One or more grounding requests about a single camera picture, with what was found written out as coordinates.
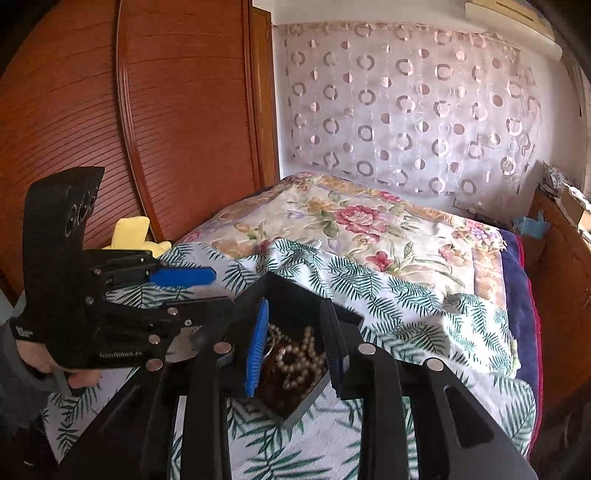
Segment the pearl necklace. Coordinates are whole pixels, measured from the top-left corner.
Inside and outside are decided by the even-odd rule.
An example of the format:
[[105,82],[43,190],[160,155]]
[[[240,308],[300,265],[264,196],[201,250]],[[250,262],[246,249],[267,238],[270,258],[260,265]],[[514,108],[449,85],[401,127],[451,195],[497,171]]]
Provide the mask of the pearl necklace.
[[269,325],[269,333],[273,337],[273,345],[277,345],[281,340],[288,342],[287,345],[279,348],[275,357],[277,368],[286,374],[282,385],[283,390],[293,390],[304,384],[310,373],[314,375],[314,380],[301,396],[305,398],[326,373],[326,354],[316,354],[314,329],[309,325],[305,328],[301,345],[292,341],[275,325]]

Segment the cardboard box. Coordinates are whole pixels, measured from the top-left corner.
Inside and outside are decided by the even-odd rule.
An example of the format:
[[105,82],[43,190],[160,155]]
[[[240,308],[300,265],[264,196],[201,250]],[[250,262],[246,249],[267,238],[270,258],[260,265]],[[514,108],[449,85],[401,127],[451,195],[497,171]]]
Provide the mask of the cardboard box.
[[591,212],[585,209],[581,200],[573,196],[568,188],[560,196],[560,203],[579,229],[586,232],[591,231]]

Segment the human hand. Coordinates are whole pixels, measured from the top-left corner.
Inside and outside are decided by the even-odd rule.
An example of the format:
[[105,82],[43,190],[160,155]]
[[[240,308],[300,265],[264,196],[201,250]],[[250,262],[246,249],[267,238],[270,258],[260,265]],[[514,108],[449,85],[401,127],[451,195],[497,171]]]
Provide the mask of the human hand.
[[99,370],[68,370],[60,367],[42,343],[17,340],[17,350],[23,362],[42,374],[50,374],[55,370],[73,374],[68,378],[72,388],[94,387],[100,380]]

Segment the leaf-patterned sheet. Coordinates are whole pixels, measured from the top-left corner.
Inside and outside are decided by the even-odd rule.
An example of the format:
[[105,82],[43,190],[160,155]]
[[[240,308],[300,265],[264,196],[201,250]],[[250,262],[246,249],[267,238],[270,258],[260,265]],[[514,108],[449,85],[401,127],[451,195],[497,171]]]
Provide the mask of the leaf-patterned sheet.
[[[365,317],[364,338],[394,357],[422,363],[438,356],[461,379],[525,453],[535,420],[531,388],[516,380],[517,354],[511,348],[506,311],[478,296],[444,295],[430,287],[377,272],[310,245],[278,239],[265,255],[238,261],[211,247],[180,244],[163,258],[176,266],[210,265],[216,288],[238,294],[264,271],[331,297]],[[158,288],[153,284],[118,290],[111,301],[152,307],[165,301],[203,297],[199,288]],[[96,388],[79,399],[52,395],[44,412],[51,447],[61,460],[90,421],[133,373],[106,371]],[[173,478],[182,447],[181,401],[173,440]],[[411,412],[406,407],[410,472],[418,478]],[[357,477],[362,402],[340,401],[330,385],[291,431],[275,425],[248,403],[228,405],[233,478],[250,480],[346,479]]]

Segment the white wall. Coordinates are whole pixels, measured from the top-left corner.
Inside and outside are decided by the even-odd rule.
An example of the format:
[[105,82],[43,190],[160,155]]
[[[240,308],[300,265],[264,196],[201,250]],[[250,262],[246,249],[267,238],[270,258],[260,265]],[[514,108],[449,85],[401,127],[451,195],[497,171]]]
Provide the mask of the white wall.
[[[272,9],[275,25],[333,20],[400,21],[420,22],[466,31],[485,31],[485,27],[466,20],[465,0],[255,0],[256,6]],[[282,132],[282,108],[287,101],[279,95],[282,91],[278,75],[283,59],[277,58],[275,48],[275,79],[278,108],[278,127]],[[584,179],[584,158],[586,135],[582,118],[579,116],[579,101],[563,63],[554,63],[524,50],[523,61],[534,72],[538,86],[538,98],[542,106],[542,127],[537,139],[536,159],[538,164],[529,170],[524,181],[515,215],[526,214],[534,189],[541,178],[542,161],[549,162],[577,181]],[[293,173],[290,165],[291,152],[284,151],[280,139],[281,174]],[[429,201],[435,206],[453,213],[460,213],[451,206],[452,199],[439,198]]]

